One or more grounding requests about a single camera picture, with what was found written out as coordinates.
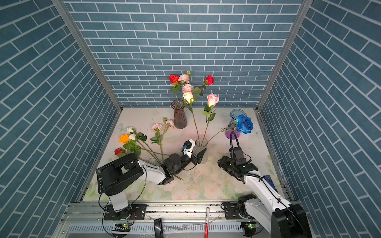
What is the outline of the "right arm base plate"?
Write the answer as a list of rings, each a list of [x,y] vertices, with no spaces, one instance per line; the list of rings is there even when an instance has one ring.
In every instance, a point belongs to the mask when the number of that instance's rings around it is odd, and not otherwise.
[[[237,203],[222,202],[220,207],[224,212],[226,220],[248,219],[247,216],[243,216],[240,213]]]

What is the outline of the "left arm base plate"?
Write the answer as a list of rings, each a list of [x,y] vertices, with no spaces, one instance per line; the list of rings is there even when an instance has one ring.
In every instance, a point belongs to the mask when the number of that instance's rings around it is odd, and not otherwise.
[[[113,209],[112,204],[109,204],[107,205],[107,210],[105,211],[103,219],[106,221],[140,221],[144,220],[146,209],[146,204],[133,204],[124,210],[116,212]]]

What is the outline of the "light pink rose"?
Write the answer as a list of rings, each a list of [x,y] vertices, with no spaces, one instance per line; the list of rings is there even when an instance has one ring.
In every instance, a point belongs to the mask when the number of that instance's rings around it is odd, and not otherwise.
[[[215,107],[217,106],[218,102],[219,97],[216,94],[207,95],[207,103],[202,111],[202,113],[206,116],[206,129],[200,143],[201,146],[205,145],[206,132],[208,130],[209,123],[215,118]]]

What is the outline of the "cream white rose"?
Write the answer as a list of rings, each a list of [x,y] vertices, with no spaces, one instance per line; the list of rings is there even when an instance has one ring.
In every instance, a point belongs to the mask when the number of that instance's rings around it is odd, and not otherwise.
[[[194,115],[194,111],[193,111],[193,107],[192,107],[192,104],[194,102],[194,96],[191,92],[185,92],[185,93],[183,93],[183,99],[187,105],[187,108],[190,110],[190,112],[192,114],[194,126],[196,129],[196,134],[197,134],[197,142],[200,143],[200,136],[199,136],[199,132],[198,132],[197,122],[195,120],[195,115]]]

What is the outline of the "small white flower spray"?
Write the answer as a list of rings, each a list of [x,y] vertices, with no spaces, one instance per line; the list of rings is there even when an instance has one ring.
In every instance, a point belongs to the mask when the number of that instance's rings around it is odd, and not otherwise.
[[[129,136],[129,140],[146,142],[147,136],[142,132],[137,132],[133,127],[128,127],[126,132]]]

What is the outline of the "clear ribbed glass vase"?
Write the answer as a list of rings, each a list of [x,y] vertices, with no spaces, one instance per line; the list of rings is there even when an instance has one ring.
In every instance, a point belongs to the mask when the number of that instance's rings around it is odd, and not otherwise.
[[[207,139],[197,139],[195,143],[195,149],[193,150],[196,154],[202,153],[201,165],[205,164],[208,161],[209,150],[207,149],[208,141]]]

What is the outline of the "dark purple ribbed vase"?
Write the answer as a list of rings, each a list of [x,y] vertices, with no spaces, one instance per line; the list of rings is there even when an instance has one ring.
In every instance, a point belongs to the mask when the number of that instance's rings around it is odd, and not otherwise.
[[[188,125],[187,117],[185,114],[185,104],[182,100],[174,100],[171,103],[171,108],[174,110],[174,125],[177,129],[184,129]]]

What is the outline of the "blue rose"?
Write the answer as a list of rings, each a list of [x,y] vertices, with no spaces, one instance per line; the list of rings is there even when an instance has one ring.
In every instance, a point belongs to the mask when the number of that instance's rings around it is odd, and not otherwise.
[[[254,126],[252,123],[252,119],[249,117],[244,117],[244,116],[239,116],[238,119],[236,119],[236,127],[235,130],[240,131],[243,134],[248,134],[251,133],[253,130]],[[225,133],[228,130],[228,126],[221,128],[215,135],[213,135],[208,142],[213,140],[219,133]],[[235,134],[231,134],[230,139],[236,140],[237,137]]]

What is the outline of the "blue purple gradient vase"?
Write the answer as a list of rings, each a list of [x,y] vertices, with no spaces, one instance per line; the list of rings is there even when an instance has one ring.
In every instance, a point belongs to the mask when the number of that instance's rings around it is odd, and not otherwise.
[[[247,116],[246,112],[244,112],[241,109],[233,109],[230,112],[231,121],[228,124],[228,130],[225,132],[225,136],[226,136],[227,139],[230,139],[231,134],[235,134],[236,137],[239,138],[241,132],[235,130],[235,127],[236,127],[236,119],[238,119],[238,117],[241,116],[241,115],[244,116],[244,117]]]

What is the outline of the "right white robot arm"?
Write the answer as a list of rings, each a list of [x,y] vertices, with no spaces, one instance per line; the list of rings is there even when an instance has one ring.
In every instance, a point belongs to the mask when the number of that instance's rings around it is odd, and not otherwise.
[[[246,185],[253,193],[239,197],[242,217],[252,217],[272,238],[311,238],[312,233],[305,210],[280,195],[257,167],[247,161],[241,147],[229,149],[217,164],[229,175]]]

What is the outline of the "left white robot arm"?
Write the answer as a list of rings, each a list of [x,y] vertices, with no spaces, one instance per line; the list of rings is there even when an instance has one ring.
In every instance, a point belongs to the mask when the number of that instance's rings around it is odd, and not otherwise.
[[[158,185],[168,184],[189,164],[195,166],[200,164],[206,151],[205,148],[195,154],[192,149],[184,146],[180,155],[171,154],[159,167],[150,166],[140,160],[136,154],[131,153],[98,168],[96,170],[98,193],[106,194],[112,204],[112,208],[108,208],[106,211],[116,213],[128,211],[130,203],[125,195],[125,190],[132,183],[142,179]]]

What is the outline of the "pink peony spray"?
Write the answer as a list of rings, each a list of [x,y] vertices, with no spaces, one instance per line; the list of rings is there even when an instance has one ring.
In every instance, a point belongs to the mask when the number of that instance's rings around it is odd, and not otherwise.
[[[162,162],[164,162],[164,153],[162,148],[164,135],[168,131],[168,129],[175,128],[175,125],[174,125],[174,121],[172,119],[168,119],[167,117],[164,117],[162,121],[163,121],[162,124],[156,123],[152,126],[154,137],[152,137],[150,141],[152,144],[159,145]]]
[[[179,76],[179,83],[181,85],[182,92],[191,92],[193,94],[193,86],[190,84],[190,71]]]

